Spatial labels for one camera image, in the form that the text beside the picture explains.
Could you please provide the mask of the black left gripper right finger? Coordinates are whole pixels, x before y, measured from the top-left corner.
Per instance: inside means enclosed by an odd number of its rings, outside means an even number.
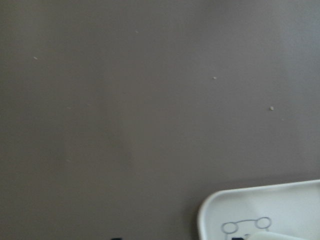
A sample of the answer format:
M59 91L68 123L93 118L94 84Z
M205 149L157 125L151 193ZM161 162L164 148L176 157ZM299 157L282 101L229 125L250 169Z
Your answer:
M232 237L231 240L245 240L243 237Z

